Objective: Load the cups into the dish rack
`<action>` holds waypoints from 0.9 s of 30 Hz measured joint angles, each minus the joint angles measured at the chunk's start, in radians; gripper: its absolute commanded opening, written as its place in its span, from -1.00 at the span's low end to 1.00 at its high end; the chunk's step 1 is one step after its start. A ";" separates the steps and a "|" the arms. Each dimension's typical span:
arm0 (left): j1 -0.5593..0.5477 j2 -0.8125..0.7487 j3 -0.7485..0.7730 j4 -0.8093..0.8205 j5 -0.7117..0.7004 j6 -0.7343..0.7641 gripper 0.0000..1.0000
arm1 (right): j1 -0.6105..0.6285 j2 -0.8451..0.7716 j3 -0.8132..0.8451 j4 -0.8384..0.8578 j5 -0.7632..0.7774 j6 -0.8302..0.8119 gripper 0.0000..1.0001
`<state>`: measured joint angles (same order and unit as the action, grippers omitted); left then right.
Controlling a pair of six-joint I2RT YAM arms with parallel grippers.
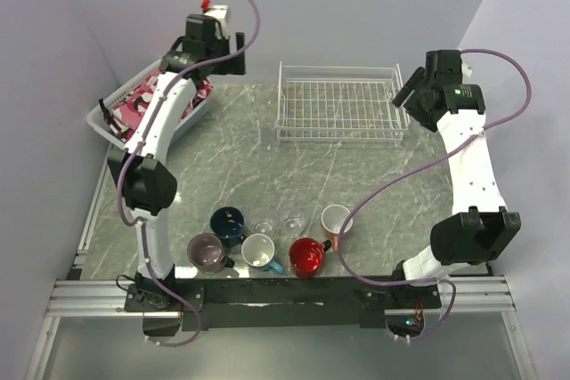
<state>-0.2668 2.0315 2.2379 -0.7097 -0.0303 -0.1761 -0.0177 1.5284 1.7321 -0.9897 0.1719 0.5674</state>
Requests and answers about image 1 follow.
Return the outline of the white wire dish rack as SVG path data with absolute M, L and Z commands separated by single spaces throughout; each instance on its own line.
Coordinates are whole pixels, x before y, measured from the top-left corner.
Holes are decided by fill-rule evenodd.
M 393 67 L 301 66 L 281 62 L 277 137 L 282 141 L 399 143 L 408 114 L 392 100 L 402 89 Z

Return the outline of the salmon pink mug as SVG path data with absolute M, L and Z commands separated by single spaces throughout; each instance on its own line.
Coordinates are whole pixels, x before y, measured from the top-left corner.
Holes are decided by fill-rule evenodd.
M 331 247 L 334 252 L 338 251 L 338 234 L 349 214 L 350 210 L 341 205 L 329 205 L 322 211 L 322 233 L 323 236 L 331 242 Z

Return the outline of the clear glass tumbler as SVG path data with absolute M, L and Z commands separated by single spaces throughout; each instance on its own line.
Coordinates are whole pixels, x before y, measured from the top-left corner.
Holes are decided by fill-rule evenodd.
M 277 226 L 274 219 L 261 218 L 255 219 L 249 228 L 254 234 L 264 234 L 267 237 L 272 238 L 275 235 Z
M 304 213 L 294 212 L 286 214 L 281 223 L 285 236 L 298 239 L 305 232 L 308 220 Z

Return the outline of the light blue floral mug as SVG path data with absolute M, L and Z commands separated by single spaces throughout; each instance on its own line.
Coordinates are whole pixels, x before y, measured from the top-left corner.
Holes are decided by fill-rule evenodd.
M 262 233 L 245 238 L 241 245 L 241 256 L 248 267 L 259 271 L 271 271 L 282 275 L 283 267 L 275 261 L 273 240 Z

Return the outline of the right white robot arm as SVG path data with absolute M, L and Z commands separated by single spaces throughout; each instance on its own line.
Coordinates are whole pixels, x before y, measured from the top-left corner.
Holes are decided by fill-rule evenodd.
M 428 246 L 393 271 L 392 301 L 410 307 L 421 297 L 426 278 L 444 278 L 470 265 L 498 258 L 521 228 L 495 180 L 485 136 L 482 89 L 467 84 L 469 71 L 457 50 L 429 51 L 396 95 L 421 126 L 438 133 L 449 155 L 452 213 L 434 225 Z

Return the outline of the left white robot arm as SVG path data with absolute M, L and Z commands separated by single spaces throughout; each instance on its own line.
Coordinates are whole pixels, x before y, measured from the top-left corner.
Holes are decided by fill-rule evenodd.
M 177 180 L 165 162 L 184 111 L 206 95 L 211 75 L 243 75 L 245 36 L 230 36 L 229 10 L 214 5 L 186 18 L 185 33 L 162 57 L 150 104 L 122 150 L 108 166 L 118 191 L 118 211 L 136 231 L 138 267 L 130 295 L 165 311 L 177 302 L 175 264 L 167 232 Z

